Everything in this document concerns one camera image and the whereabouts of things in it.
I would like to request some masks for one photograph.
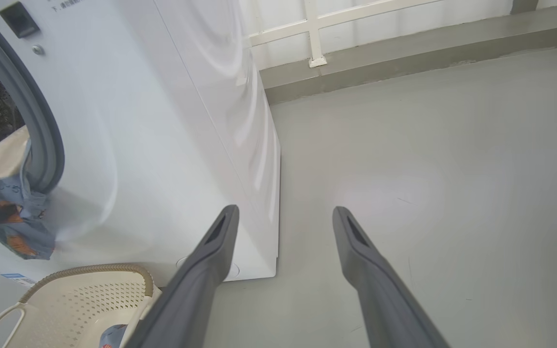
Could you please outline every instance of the beige cloth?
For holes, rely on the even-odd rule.
[[[28,140],[27,126],[22,126],[0,141],[0,178],[18,173]]]

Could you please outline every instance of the beige plastic basket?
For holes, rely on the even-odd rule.
[[[107,328],[127,324],[123,347],[160,294],[150,273],[133,264],[53,273],[0,313],[2,320],[21,312],[3,348],[99,348]]]

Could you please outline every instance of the floor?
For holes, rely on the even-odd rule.
[[[208,348],[364,348],[331,214],[348,207],[454,348],[557,347],[557,49],[272,108],[272,279],[225,283]]]

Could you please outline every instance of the white washing machine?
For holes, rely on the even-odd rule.
[[[32,184],[50,191],[56,248],[22,260],[0,245],[0,273],[30,284],[133,262],[164,286],[235,203],[227,280],[274,276],[280,145],[237,0],[0,0],[10,6],[0,80],[29,128]]]

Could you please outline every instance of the white railing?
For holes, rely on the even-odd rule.
[[[257,46],[259,44],[265,44],[267,42],[308,32],[312,55],[309,60],[309,66],[315,68],[316,66],[326,64],[325,57],[323,57],[321,53],[319,29],[370,17],[376,14],[389,13],[391,11],[437,1],[440,0],[379,0],[370,4],[350,7],[349,9],[318,16],[316,0],[304,0],[307,19],[252,34],[250,36],[250,43],[253,46]]]

